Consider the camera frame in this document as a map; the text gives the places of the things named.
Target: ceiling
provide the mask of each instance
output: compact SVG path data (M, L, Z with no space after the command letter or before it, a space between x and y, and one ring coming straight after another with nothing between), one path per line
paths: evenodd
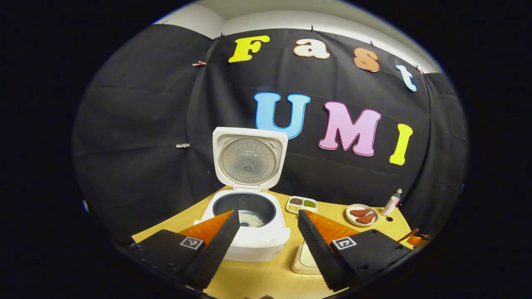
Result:
M413 49L425 60L434 61L404 33L370 13L340 0L200 0L195 4L214 11L225 20L252 13L278 10L297 10L334 15L379 30ZM437 63L432 64L439 70Z

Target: bottle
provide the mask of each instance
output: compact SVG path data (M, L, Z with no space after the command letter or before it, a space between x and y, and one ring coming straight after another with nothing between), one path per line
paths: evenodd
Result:
M386 207L384 207L383 211L381 212L383 216L389 216L392 213L395 206L399 203L399 200L401 200L401 193L403 193L403 189L399 188L397 190L397 193L392 195L392 198L390 198L390 200L386 204Z

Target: black fabric backdrop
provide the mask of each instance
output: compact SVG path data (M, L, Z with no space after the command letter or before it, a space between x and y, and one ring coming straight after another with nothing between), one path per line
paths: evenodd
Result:
M236 39L260 35L270 41L251 53L251 60L228 62ZM324 42L330 57L295 55L295 41L302 38ZM378 55L378 72L354 64L357 47ZM193 67L198 60L207 65ZM415 93L396 64L412 73ZM278 127L289 125L289 94L311 98L303 129L289 140L282 175L272 191L384 206L403 188L401 211L412 228L423 232L432 232L451 210L466 170L468 144L460 103L443 74L422 76L377 47L325 32L269 29L212 41L185 28L153 25L104 64L79 108L74 162L91 212L125 242L221 188L214 172L212 131L219 126L256 128L253 96L259 92L281 96L274 117ZM373 156L318 146L325 136L328 112L323 105L328 101L346 104L353 121L364 109L381 114ZM401 166L389 162L399 123L413 129ZM176 148L180 143L190 147Z

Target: pink letter m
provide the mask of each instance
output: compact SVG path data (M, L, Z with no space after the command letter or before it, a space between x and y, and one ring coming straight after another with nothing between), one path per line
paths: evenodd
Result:
M359 137L357 144L353 146L353 153L362 156L373 156L375 152L373 149L375 130L377 129L377 122L380 120L379 112L366 109L362 111L359 118L353 123L344 103L326 102L325 109L329 111L329 120L327 121L325 138L319 142L321 148L326 150L337 149L336 135L339 133L344 151L348 150L355 139Z

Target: white wall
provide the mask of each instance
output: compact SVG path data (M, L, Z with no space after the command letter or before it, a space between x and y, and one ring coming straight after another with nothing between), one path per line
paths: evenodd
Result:
M210 9L197 4L190 4L155 22L155 24L164 21L166 21L165 24L182 26L210 38L220 36L221 32L228 35L274 28L310 30L311 26L314 26L316 31L338 34L367 43L372 41L376 47L404 59L409 64L417 65L425 73L441 72L437 62L426 60L414 49L391 36L366 25L328 14L306 11L268 11L224 20Z

